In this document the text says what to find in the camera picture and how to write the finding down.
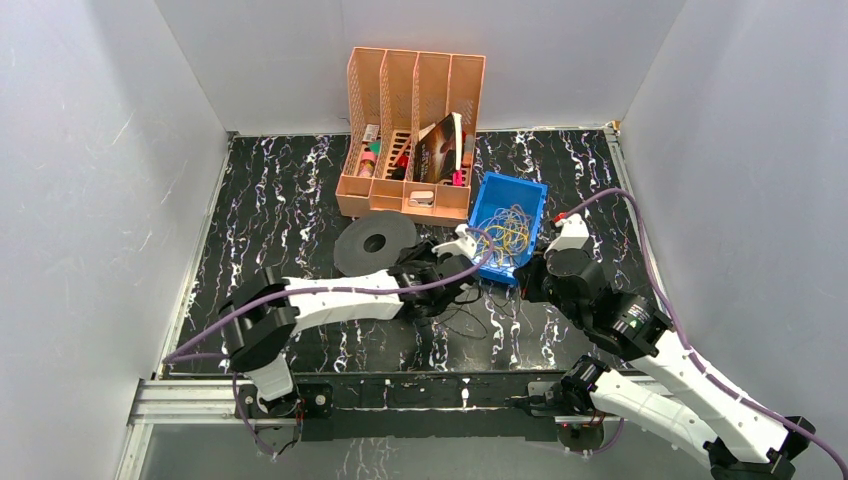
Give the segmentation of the grey filament spool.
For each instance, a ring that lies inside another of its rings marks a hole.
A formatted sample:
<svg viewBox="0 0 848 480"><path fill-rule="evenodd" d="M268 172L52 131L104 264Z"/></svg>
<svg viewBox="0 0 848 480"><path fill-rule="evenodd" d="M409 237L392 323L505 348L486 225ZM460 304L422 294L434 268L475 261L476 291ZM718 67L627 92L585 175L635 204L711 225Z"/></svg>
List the grey filament spool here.
<svg viewBox="0 0 848 480"><path fill-rule="evenodd" d="M395 264L404 248L419 242L414 222L393 211L376 211L354 220L334 243L336 269L347 277L368 275Z"/></svg>

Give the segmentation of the blue plastic bin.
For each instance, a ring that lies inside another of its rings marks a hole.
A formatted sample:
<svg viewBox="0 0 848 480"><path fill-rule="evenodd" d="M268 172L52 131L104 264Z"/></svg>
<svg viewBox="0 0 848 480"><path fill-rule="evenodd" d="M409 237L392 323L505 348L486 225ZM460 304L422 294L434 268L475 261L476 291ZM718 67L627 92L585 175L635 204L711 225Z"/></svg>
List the blue plastic bin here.
<svg viewBox="0 0 848 480"><path fill-rule="evenodd" d="M532 256L540 231L548 186L500 173L484 175L469 226L478 242L475 261L491 251L479 275L489 281L517 284L513 273Z"/></svg>

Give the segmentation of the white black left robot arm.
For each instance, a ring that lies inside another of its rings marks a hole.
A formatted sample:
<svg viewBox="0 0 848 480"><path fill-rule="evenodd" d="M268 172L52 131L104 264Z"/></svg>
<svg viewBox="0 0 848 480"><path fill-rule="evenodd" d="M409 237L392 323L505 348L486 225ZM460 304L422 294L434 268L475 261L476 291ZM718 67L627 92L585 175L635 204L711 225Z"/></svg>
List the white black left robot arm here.
<svg viewBox="0 0 848 480"><path fill-rule="evenodd" d="M431 318L472 288L479 268L471 236L403 249L374 273L336 279L284 277L268 268L232 294L218 313L232 371L251 380L253 407L272 416L294 411L299 391L283 351L300 332L347 321Z"/></svg>

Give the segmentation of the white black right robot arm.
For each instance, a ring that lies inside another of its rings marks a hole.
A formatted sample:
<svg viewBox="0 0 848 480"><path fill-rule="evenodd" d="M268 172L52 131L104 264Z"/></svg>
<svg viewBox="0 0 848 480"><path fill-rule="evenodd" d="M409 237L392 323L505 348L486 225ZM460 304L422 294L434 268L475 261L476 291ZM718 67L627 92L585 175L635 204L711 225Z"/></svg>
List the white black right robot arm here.
<svg viewBox="0 0 848 480"><path fill-rule="evenodd" d="M583 355L558 384L530 390L518 407L533 414L611 413L681 448L715 479L790 479L810 442L800 416L774 420L717 386L656 303L615 288L581 249L536 254L514 273L521 296L567 315L593 344L631 364L672 393L666 398Z"/></svg>

